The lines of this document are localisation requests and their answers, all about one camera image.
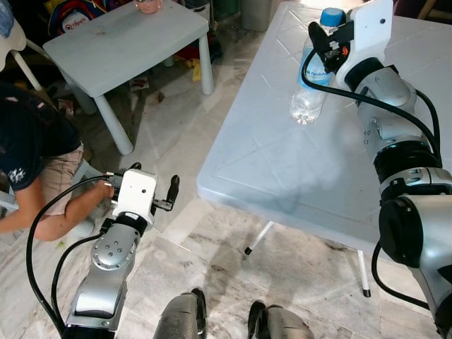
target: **black cable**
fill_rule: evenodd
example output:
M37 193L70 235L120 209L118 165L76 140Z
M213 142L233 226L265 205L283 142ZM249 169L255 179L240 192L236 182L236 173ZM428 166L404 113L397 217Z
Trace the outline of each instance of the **black cable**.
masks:
M52 301L52 307L54 309L55 315L61 323L64 323L64 320L61 317L61 313L58 308L57 287L58 287L59 274L61 272L61 269L63 268L64 261L76 247L78 247L86 242L90 242L92 240L99 239L101 236L102 236L102 233L99 233L98 235L94 235L92 237L81 239L81 240L78 240L77 242L73 243L67 250L65 250L65 252L63 253L63 255L61 256L61 258L58 261L58 265L56 265L54 279L52 281L52 291L50 294L50 299Z
M311 62L312 57L315 55L315 53L316 53L316 50L313 49L311 51L311 53L309 53L306 61L303 64L302 79L303 79L304 83L306 83L309 87L315 88L316 90L321 90L323 92L332 93L332 94L340 95L340 96L343 96L343 97L349 97L350 99L353 99L353 100L363 101L363 102L365 102L367 104L371 104L373 106L380 107L380 108L385 109L385 110L387 110L389 112L397 114L399 117L407 119L409 122L414 124L418 129L420 129L422 131L422 133L426 136L427 140L430 143L430 146L432 147L433 154L436 157L439 166L440 167L443 166L442 165L442 159L441 159L441 153L439 152L439 147L436 144L435 137L433 136L431 131L428 129L428 127L425 126L422 123L422 121L420 121L418 118L416 118L412 114L404 111L403 109L395 107L393 105L389 105L389 104L386 104L385 102L382 102L380 100L376 100L376 99L374 99L372 97L367 97L365 95L360 95L360 94L357 94L357 93L354 93L354 92L350 92L350 91L347 91L347 90L340 90L340 89L337 89L337 88L332 88L332 87L328 87L328 86L318 85L318 84L313 83L312 81L310 81L307 78L307 67L308 67L309 63Z
M402 299L403 301L406 301L406 302L410 302L411 304L414 304L414 305L417 305L419 307L422 307L423 309L430 309L428 303L423 302L423 301L418 300L418 299L413 298L413 297L409 297L409 296L404 295L402 293L399 293L399 292L397 292L395 290L392 290L391 288L389 288L385 284L383 284L383 282L380 280L379 273L378 273L377 267L376 267L376 262L378 261L380 250L381 250L380 242L377 242L376 245L375 245L374 253L372 254L372 262L371 262L372 275L374 276L376 284L379 287L381 287L381 289L383 291L389 293L393 297L396 297L398 299Z
M416 89L416 94L418 97L420 97L427 107L429 108L430 115L432 116L432 123L433 123L433 135L436 139L436 144L438 145L438 149L441 150L441 135L439 131L439 119L438 119L438 113L436 113L435 106L433 105L433 102L427 97L423 92Z
M27 275L28 280L30 281L30 286L33 290L33 292L36 295L36 298L39 300L40 304L44 308L44 310L49 314L50 319L54 323L56 329L58 330L59 335L62 337L64 333L64 322L61 322L60 319L58 319L57 315L55 314L54 310L50 307L49 302L45 299L43 293L41 292L39 286L37 285L35 274L33 272L33 262L32 262L32 248L33 248L33 238L35 237L36 227L42 216L47 212L47 210L52 207L59 199L61 199L66 194L72 192L74 189L77 189L78 187L86 184L87 182L95 182L98 180L108 180L109 175L102 175L97 177L92 177L89 179L85 179L81 182L78 182L77 184L74 184L73 186L69 187L64 192L60 193L58 196L56 196L54 199L52 199L46 206L42 208L42 210L36 215L36 218L33 220L33 223L30 227L30 233L28 234L28 240L27 240L27 250L25 255L25 262L27 265Z

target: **bottle label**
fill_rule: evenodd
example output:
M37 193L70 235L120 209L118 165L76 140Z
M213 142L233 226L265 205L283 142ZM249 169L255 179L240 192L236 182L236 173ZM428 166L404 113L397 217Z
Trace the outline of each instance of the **bottle label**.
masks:
M311 51L313 49L314 48L312 46L308 46L303 49L302 62L300 64L299 71L298 71L298 84L300 86L302 86L303 88L307 88L307 89L312 89L312 88L309 87L306 83L304 83L304 81L302 79L302 69L303 69L304 62L306 61L309 53L311 53ZM308 68L306 70L306 75L307 75L307 78L310 81L312 81L313 83L316 83L318 85L323 85L323 86L328 86L331 78L333 77L333 73L325 72L325 67L323 66L322 60L320 60L320 57L317 54L315 54L312 57L311 62L309 62Z

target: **blue bottle cap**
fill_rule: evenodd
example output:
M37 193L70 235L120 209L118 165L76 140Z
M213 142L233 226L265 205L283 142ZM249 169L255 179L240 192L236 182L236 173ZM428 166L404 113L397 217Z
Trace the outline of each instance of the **blue bottle cap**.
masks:
M339 8L325 8L320 17L320 24L328 27L335 27L340 24L343 13L342 9Z

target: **plastic water bottle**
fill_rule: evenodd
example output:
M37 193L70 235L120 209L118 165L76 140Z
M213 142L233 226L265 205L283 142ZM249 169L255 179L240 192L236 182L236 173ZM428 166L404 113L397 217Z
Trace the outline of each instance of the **plastic water bottle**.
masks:
M327 34L342 20L343 12L338 8L326 8L322 11L320 24ZM298 124L310 124L320 115L326 93L306 85L302 79L302 68L306 58L313 49L312 41L307 38L303 46L302 62L298 72L300 89L293 95L290 103L290 115ZM315 54L307 68L307 77L313 83L329 85L333 73L326 73L320 57Z

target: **table surface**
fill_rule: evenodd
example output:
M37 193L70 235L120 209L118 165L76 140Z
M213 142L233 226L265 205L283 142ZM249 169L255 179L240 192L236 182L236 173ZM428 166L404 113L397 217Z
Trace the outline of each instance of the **table surface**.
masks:
M289 117L309 22L320 11L282 3L198 175L211 201L371 253L379 238L379 182L357 108L328 95L312 125ZM394 17L385 65L435 104L444 168L452 159L452 27ZM430 128L421 102L417 116Z
M208 21L171 0L143 14L133 2L44 44L89 96L98 97L208 32Z

